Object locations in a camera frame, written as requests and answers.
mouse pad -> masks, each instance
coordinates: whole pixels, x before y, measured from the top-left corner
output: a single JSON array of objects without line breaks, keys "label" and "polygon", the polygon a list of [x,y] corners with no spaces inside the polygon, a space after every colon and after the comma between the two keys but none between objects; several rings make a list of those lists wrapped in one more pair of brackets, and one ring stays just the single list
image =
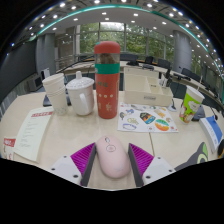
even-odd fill
[{"label": "mouse pad", "polygon": [[[68,94],[66,94],[66,99],[67,99],[67,104],[68,104],[68,106],[70,106],[70,105],[71,105],[71,101],[70,101],[70,99],[69,99]],[[45,97],[44,97],[43,106],[44,106],[44,107],[52,106],[50,100],[49,100],[48,97],[47,97],[47,95],[45,95]]]}]

ceiling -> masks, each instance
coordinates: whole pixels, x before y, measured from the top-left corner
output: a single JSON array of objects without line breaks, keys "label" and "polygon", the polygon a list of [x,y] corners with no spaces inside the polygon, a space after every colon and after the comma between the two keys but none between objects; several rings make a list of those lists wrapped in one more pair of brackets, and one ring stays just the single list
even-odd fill
[{"label": "ceiling", "polygon": [[123,3],[121,0],[100,0],[98,4],[94,3],[94,0],[66,0],[63,2],[65,3],[64,7],[60,7],[61,3],[52,6],[30,22],[18,36],[14,46],[45,33],[61,34],[65,33],[66,28],[75,25],[104,22],[105,17],[109,18],[108,22],[130,24],[131,21],[134,20],[135,24],[139,26],[149,29],[157,27],[154,31],[166,36],[173,34],[173,30],[186,33],[191,39],[194,54],[196,56],[201,56],[202,61],[205,61],[206,65],[217,74],[223,73],[222,62],[219,60],[217,52],[214,52],[212,44],[207,41],[205,34],[200,29],[196,28],[197,24],[194,24],[184,15],[179,15],[178,10],[174,11],[173,7],[169,5],[155,2],[154,0],[127,0],[126,3]]}]

desk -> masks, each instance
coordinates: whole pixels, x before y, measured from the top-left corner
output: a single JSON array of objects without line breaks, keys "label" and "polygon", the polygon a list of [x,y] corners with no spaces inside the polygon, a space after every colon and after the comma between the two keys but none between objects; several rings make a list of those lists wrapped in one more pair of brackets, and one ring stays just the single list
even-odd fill
[{"label": "desk", "polygon": [[[19,96],[9,106],[0,122],[0,148],[2,155],[4,136],[16,136],[28,112],[42,107],[44,96],[45,93]],[[120,92],[119,102],[122,102],[123,99],[124,92]],[[98,116],[96,97],[94,110],[90,115],[78,116],[70,106],[65,116],[52,115],[42,139],[39,164],[17,154],[14,154],[14,160],[49,170],[60,157],[72,155],[79,149],[96,142],[103,135],[117,137],[126,152],[128,152],[128,144],[133,143],[153,155],[149,133],[117,131],[117,122],[118,115],[110,120],[105,120]],[[131,171],[127,176],[119,180],[112,180],[102,173],[96,154],[88,187],[110,189],[111,186],[112,189],[135,188],[133,172]]]},{"label": "desk", "polygon": [[[139,66],[130,66],[130,65],[126,65],[127,62],[126,61],[121,61],[120,62],[120,72],[123,73],[124,72],[124,68],[125,67],[130,67],[130,68],[136,68],[136,69],[142,69],[142,63],[139,63]],[[95,72],[95,61],[92,61],[92,62],[82,62],[82,63],[79,63],[77,64],[74,68],[67,68],[65,71],[64,71],[64,74],[65,75],[75,75],[75,73],[77,71],[81,71],[82,73],[88,73],[88,72],[92,72],[94,73]],[[158,66],[154,66],[154,71],[156,72],[161,72],[161,73],[166,73],[167,69],[165,68],[161,68],[161,67],[158,67]],[[173,76],[173,74],[176,73],[180,76],[183,76],[182,74],[178,73],[178,72],[175,72],[175,71],[170,71],[170,74]],[[222,103],[218,100],[218,99],[215,99],[214,98],[214,93],[212,93],[211,91],[207,91],[205,89],[205,86],[203,86],[202,84],[200,84],[199,82],[191,79],[191,81],[188,81],[186,79],[181,79],[180,81],[177,79],[177,77],[173,76],[173,81],[174,82],[180,82],[180,84],[183,84],[183,85],[189,85],[189,86],[192,86],[196,89],[198,89],[199,87],[199,91],[206,94],[207,96],[211,97],[214,101],[216,101],[216,103],[218,103],[221,108],[224,109],[224,106],[222,105]]]}]

office chair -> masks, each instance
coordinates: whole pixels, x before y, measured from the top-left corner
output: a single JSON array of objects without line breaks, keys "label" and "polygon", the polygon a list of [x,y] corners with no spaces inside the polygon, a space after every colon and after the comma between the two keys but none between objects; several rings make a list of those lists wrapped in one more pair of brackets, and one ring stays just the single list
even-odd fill
[{"label": "office chair", "polygon": [[167,68],[167,69],[169,69],[170,68],[170,62],[169,61],[166,61],[164,59],[159,58],[158,59],[157,66],[158,67],[161,67],[161,68]]},{"label": "office chair", "polygon": [[149,64],[151,65],[153,61],[153,57],[152,56],[148,56],[145,58],[145,64]]}]

window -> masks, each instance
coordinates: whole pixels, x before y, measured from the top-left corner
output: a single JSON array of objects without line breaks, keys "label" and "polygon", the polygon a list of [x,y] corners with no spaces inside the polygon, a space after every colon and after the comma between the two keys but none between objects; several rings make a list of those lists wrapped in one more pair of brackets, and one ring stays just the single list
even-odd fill
[{"label": "window", "polygon": [[123,32],[100,32],[100,41],[115,41],[120,44],[121,51],[124,51]]}]

